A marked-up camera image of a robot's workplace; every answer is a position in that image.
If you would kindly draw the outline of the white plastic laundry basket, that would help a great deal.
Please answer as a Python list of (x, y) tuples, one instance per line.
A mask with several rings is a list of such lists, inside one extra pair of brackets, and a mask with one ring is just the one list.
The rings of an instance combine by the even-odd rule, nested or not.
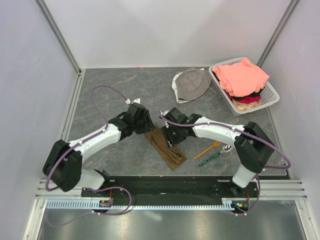
[(275, 103), (277, 103), (280, 100), (280, 96), (277, 93), (277, 91), (274, 89), (274, 87), (270, 84), (269, 81), (266, 82), (263, 90), (260, 93), (260, 103), (261, 105), (254, 107), (254, 108), (250, 108), (244, 111), (240, 111), (236, 108), (236, 106), (233, 104), (233, 102), (230, 100), (230, 98), (227, 96), (226, 92), (220, 87), (220, 83), (218, 81), (218, 79), (214, 76), (214, 73), (212, 72), (213, 67), (218, 67), (219, 65), (232, 65), (235, 63), (239, 63), (241, 62), (241, 60), (244, 59), (244, 57), (236, 57), (236, 58), (232, 58), (226, 61), (222, 61), (219, 63), (216, 63), (214, 65), (211, 65), (208, 68), (208, 72), (211, 75), (212, 78), (212, 82), (213, 85), (216, 88), (216, 91), (220, 94), (220, 96), (222, 97), (223, 101), (225, 102), (225, 104), (227, 105), (227, 107), (229, 108), (229, 110), (231, 111), (231, 113), (235, 116), (241, 116), (244, 114), (248, 114), (248, 113), (253, 113), (255, 111), (258, 110), (262, 110), (264, 108), (267, 108)]

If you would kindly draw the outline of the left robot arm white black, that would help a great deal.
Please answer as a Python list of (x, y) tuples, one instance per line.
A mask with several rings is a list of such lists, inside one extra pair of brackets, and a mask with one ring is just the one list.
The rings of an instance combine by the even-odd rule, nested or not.
[(110, 185), (106, 182), (107, 174), (99, 170), (83, 169), (83, 163), (105, 147), (136, 135), (145, 134), (155, 129), (149, 110), (133, 102), (128, 110), (112, 118), (98, 130), (70, 142), (62, 139), (56, 141), (43, 166), (42, 172), (47, 176), (53, 188), (68, 192), (75, 187), (88, 188), (99, 197), (106, 196)]

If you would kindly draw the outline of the brown cloth napkin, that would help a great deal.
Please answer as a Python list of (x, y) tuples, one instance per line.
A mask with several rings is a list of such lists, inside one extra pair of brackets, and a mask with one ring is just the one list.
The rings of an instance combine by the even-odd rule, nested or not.
[(177, 146), (169, 147), (167, 145), (166, 139), (158, 126), (145, 133), (144, 136), (172, 171), (187, 160), (187, 157)]

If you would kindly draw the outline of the spoon with green handle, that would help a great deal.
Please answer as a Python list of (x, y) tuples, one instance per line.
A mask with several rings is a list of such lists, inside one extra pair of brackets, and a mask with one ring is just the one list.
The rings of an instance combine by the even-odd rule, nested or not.
[(224, 153), (229, 153), (233, 150), (233, 147), (229, 144), (225, 144), (222, 149), (216, 153), (215, 155), (209, 157), (208, 159), (206, 159), (205, 161), (203, 161), (202, 163), (200, 163), (198, 165), (199, 168), (203, 167), (204, 165), (208, 164), (209, 162), (211, 162), (212, 160), (216, 159), (217, 157), (219, 157), (221, 154), (224, 154)]

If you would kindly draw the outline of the orange plastic fork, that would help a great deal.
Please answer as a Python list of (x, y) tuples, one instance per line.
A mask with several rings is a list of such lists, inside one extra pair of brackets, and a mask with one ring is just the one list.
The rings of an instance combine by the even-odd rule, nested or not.
[(208, 148), (206, 148), (205, 150), (203, 150), (202, 152), (200, 152), (198, 155), (196, 155), (193, 160), (199, 158), (200, 156), (204, 155), (205, 153), (207, 153), (209, 150), (211, 150), (212, 148), (218, 147), (221, 144), (220, 141), (215, 141), (211, 146), (209, 146)]

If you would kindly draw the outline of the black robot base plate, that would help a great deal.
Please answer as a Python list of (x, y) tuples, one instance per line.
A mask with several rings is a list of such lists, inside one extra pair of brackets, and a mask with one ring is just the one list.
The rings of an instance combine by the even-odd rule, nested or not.
[(128, 195), (122, 190), (103, 190), (110, 187), (127, 189), (133, 198), (148, 196), (208, 196), (213, 199), (244, 198), (253, 199), (258, 196), (258, 184), (250, 182), (241, 188), (232, 182), (231, 176), (111, 176), (97, 190), (90, 191), (83, 187), (83, 197), (112, 197), (124, 199)]

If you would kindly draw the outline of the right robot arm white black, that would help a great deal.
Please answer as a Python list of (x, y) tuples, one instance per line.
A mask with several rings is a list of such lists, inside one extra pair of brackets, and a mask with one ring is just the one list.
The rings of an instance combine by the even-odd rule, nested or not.
[(161, 131), (169, 147), (180, 144), (188, 137), (194, 137), (219, 141), (236, 150), (240, 166), (229, 184), (229, 191), (235, 197), (240, 197), (247, 191), (249, 182), (262, 172), (274, 153), (273, 142), (255, 122), (232, 125), (200, 114), (187, 116), (175, 107), (161, 112), (159, 117), (165, 121)]

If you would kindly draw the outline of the red and dark clothes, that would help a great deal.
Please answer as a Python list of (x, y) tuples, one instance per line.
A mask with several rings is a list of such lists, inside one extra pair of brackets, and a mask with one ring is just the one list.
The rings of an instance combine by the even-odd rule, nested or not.
[(228, 92), (225, 91), (227, 97), (230, 99), (230, 101), (233, 103), (235, 108), (238, 111), (244, 112), (249, 109), (257, 108), (262, 105), (261, 103), (261, 92), (263, 89), (261, 89), (259, 92), (253, 92), (250, 95), (244, 96), (244, 97), (236, 97), (231, 96)]

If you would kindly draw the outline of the grey bucket hat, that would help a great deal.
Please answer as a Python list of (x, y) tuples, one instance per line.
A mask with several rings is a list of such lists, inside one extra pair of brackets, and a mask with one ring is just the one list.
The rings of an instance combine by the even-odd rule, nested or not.
[(198, 101), (210, 88), (212, 77), (204, 68), (189, 68), (176, 74), (172, 79), (172, 90), (178, 104)]

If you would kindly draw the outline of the salmon pink folded garment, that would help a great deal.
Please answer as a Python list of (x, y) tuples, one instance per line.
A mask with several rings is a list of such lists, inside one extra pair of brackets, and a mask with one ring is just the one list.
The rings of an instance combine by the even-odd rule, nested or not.
[(270, 78), (246, 57), (234, 64), (214, 66), (212, 72), (217, 76), (220, 87), (232, 97), (258, 93)]

